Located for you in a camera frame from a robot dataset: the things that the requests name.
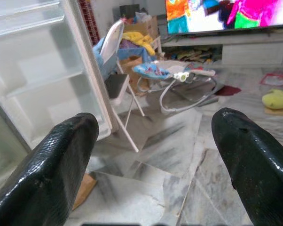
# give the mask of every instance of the yellow plush toy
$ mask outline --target yellow plush toy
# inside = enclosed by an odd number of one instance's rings
[[[270,109],[283,109],[283,91],[272,89],[268,94],[262,98],[265,107]]]

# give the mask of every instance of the colorful cartoon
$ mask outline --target colorful cartoon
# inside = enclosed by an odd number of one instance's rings
[[[169,33],[188,33],[190,16],[188,0],[166,0],[166,11]]]
[[[236,19],[235,29],[270,26],[277,3],[278,0],[236,0],[227,24]]]

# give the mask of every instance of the yellow cloth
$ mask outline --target yellow cloth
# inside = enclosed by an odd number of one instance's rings
[[[143,36],[139,32],[126,32],[123,33],[122,38],[133,42],[135,45],[145,47],[151,56],[155,55],[155,51],[151,46],[151,43],[153,42],[151,36]]]

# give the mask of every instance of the marble floor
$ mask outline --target marble floor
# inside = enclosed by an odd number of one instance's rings
[[[160,113],[159,94],[140,98],[147,117],[134,110],[128,125],[140,153],[120,131],[98,142],[86,170],[98,184],[65,225],[252,225],[212,138],[211,120],[223,107],[240,110],[283,145],[283,117],[266,115],[261,103],[272,87],[259,82],[274,70],[219,69],[218,80],[242,92],[175,115]],[[129,104],[125,96],[120,115]]]

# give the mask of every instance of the cabinet drawer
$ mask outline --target cabinet drawer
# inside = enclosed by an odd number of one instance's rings
[[[224,45],[223,65],[280,65],[283,42]]]

